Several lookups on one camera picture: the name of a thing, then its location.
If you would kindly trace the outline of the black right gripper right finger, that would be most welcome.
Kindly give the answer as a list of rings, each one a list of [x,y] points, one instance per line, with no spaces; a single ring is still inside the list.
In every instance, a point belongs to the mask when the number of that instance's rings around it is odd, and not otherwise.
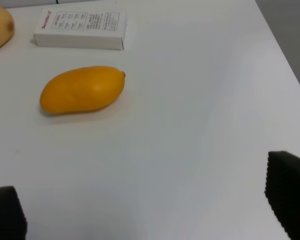
[[[268,153],[264,194],[288,237],[300,240],[300,157]]]

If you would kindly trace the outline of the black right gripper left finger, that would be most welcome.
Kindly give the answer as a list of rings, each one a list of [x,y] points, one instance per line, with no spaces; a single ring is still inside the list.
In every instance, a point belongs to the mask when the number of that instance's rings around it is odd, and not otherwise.
[[[28,222],[14,186],[0,187],[0,240],[24,240]]]

